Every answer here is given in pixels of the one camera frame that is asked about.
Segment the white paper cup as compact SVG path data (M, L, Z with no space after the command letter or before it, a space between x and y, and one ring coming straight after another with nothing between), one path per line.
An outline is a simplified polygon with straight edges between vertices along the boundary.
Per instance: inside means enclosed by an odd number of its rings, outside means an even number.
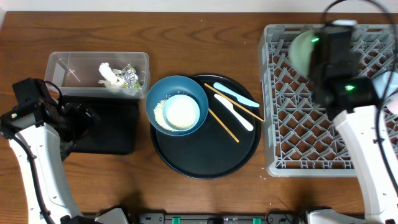
M398 93L395 93L388 98L386 108L392 114L398 114Z

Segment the yellow foil snack wrapper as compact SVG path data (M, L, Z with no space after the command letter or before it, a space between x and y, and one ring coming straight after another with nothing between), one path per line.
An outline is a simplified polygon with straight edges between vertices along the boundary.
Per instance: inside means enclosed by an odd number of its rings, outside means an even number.
M136 90L141 88L137 72L130 63L121 70L119 78L123 81L121 88L133 88Z

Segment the light blue bowl with rice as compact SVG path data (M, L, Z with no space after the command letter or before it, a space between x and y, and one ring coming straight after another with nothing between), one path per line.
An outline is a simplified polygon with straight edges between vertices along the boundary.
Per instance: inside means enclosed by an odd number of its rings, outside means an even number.
M165 101L163 116L173 131L188 131L198 122L200 109L198 103L188 95L175 95Z

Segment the mint green bowl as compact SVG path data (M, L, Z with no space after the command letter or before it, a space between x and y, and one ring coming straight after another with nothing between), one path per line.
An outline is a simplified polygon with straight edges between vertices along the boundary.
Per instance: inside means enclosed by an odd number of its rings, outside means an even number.
M298 35L290 44L288 56L291 67L307 78L310 70L310 59L313 51L312 39L314 31L306 31Z

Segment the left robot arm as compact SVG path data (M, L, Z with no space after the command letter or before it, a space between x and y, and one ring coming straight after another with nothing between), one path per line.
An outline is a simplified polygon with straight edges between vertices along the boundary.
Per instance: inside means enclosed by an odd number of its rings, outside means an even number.
M13 84L17 106L1 116L1 135L16 155L24 184L29 223L94 223L76 205L63 168L89 116L64 108L50 96L48 81L27 78Z

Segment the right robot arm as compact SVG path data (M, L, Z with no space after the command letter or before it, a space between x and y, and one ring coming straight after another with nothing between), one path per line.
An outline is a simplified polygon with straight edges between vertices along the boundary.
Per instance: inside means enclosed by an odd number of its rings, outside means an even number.
M367 223L397 223L397 156L385 124L383 104L394 72L376 84L359 76L360 55L350 49L356 21L327 22L317 29L308 77L314 101L326 108L351 156Z

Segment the light blue cup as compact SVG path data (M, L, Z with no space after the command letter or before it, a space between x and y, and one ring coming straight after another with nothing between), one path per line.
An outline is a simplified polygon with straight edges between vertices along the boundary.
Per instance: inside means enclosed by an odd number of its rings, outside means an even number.
M387 71L372 80L375 91L379 98L382 98L385 88L387 88L386 98L397 90L397 72Z

